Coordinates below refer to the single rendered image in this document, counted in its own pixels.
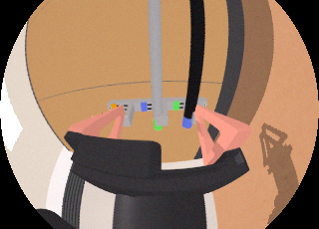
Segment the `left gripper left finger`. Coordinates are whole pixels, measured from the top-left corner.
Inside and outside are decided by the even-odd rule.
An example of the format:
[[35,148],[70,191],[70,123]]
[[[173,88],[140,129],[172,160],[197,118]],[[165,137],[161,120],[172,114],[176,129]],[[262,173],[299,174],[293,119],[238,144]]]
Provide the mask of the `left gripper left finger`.
[[97,114],[75,124],[72,124],[69,131],[80,132],[85,135],[100,136],[100,130],[116,119],[109,138],[120,139],[125,117],[123,105],[113,108],[102,114]]

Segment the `large brown wooden panel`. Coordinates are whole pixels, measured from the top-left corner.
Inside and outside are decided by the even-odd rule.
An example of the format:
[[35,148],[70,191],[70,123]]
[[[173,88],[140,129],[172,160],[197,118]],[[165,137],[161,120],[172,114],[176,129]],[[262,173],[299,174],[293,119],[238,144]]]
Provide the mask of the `large brown wooden panel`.
[[[204,61],[199,98],[227,115],[243,60],[241,0],[203,0]],[[27,21],[25,59],[36,103],[52,132],[64,136],[84,119],[107,112],[112,100],[152,97],[149,0],[44,0]],[[190,56],[189,0],[160,0],[162,97],[186,98]],[[27,37],[27,38],[26,38]],[[154,129],[153,112],[135,112],[120,139],[161,145],[161,163],[202,158],[196,124],[184,110],[167,111]],[[66,146],[67,145],[67,146]]]

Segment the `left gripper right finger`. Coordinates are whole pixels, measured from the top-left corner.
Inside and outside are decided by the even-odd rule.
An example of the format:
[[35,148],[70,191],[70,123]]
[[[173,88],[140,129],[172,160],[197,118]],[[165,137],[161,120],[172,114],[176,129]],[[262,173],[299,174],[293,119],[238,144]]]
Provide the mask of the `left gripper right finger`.
[[[241,147],[251,134],[251,128],[248,124],[213,112],[200,105],[196,105],[194,114],[200,139],[203,165],[214,164],[225,151]],[[207,131],[204,118],[220,131],[220,137],[216,143],[213,143]]]

